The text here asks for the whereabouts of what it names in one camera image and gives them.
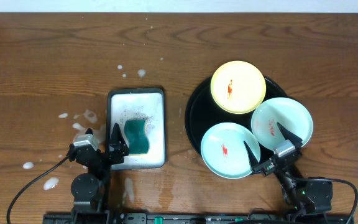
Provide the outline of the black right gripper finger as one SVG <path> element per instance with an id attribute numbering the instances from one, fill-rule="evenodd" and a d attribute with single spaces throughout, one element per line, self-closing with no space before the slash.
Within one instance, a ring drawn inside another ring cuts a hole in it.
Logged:
<path id="1" fill-rule="evenodd" d="M 294 146 L 302 146 L 302 139 L 296 134 L 289 131 L 282 124 L 277 122 L 277 126 L 285 140 L 289 140 Z"/>
<path id="2" fill-rule="evenodd" d="M 249 156 L 250 167 L 254 168 L 254 167 L 258 166 L 259 161 L 254 156 L 254 153 L 252 152 L 251 148 L 249 147 L 249 145 L 245 141 L 243 141 L 243 143 L 244 143 L 244 145 L 246 147 L 246 150 L 247 150 L 247 153 L 248 153 L 248 156 Z"/>

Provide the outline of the green yellow sponge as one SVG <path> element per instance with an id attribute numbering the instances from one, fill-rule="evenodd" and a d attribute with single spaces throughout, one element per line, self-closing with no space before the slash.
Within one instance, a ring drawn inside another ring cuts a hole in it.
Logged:
<path id="1" fill-rule="evenodd" d="M 128 140 L 129 154 L 147 154 L 149 151 L 149 140 L 145 134 L 145 120 L 133 119 L 126 121 L 124 134 Z"/>

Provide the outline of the light green plate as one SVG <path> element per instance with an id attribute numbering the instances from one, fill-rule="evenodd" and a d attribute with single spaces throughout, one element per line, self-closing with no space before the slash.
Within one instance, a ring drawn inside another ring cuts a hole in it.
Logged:
<path id="1" fill-rule="evenodd" d="M 300 137 L 303 146 L 312 137 L 313 120 L 310 112 L 291 98 L 278 97 L 261 103 L 255 109 L 250 122 L 258 142 L 270 150 L 285 140 L 277 124 Z"/>

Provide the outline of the light blue front plate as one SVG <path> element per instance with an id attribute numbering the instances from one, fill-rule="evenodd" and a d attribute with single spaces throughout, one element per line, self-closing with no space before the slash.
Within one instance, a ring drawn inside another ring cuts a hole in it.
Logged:
<path id="1" fill-rule="evenodd" d="M 204 163 L 215 174 L 241 179 L 252 173 L 247 147 L 260 161 L 259 142 L 247 128 L 236 123 L 219 123 L 206 131 L 200 150 Z"/>

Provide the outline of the yellow plate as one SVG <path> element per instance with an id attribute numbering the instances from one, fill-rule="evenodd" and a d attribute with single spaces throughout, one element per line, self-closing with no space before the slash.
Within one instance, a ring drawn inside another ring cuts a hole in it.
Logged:
<path id="1" fill-rule="evenodd" d="M 214 102 L 232 114 L 246 114 L 258 107 L 267 91 L 260 70 L 249 62 L 231 61 L 221 65 L 210 83 Z"/>

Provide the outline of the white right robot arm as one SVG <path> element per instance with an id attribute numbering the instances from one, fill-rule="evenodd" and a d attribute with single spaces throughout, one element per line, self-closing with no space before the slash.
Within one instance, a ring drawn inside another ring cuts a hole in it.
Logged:
<path id="1" fill-rule="evenodd" d="M 263 176 L 275 174 L 287 203 L 296 208 L 297 215 L 315 215 L 332 209 L 333 184 L 330 180 L 304 179 L 295 166 L 301 157 L 302 138 L 276 123 L 284 141 L 273 149 L 275 154 L 265 162 L 259 162 L 250 146 L 243 142 L 248 153 L 252 172 Z"/>

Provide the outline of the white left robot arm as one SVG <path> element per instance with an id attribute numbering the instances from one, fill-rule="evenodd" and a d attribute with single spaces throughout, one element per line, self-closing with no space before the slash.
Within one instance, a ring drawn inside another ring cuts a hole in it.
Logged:
<path id="1" fill-rule="evenodd" d="M 129 148 L 117 123 L 108 138 L 106 152 L 101 152 L 98 147 L 90 128 L 69 146 L 69 161 L 88 168 L 87 173 L 77 176 L 71 184 L 74 210 L 78 212 L 101 212 L 108 208 L 111 166 L 122 164 L 129 155 Z"/>

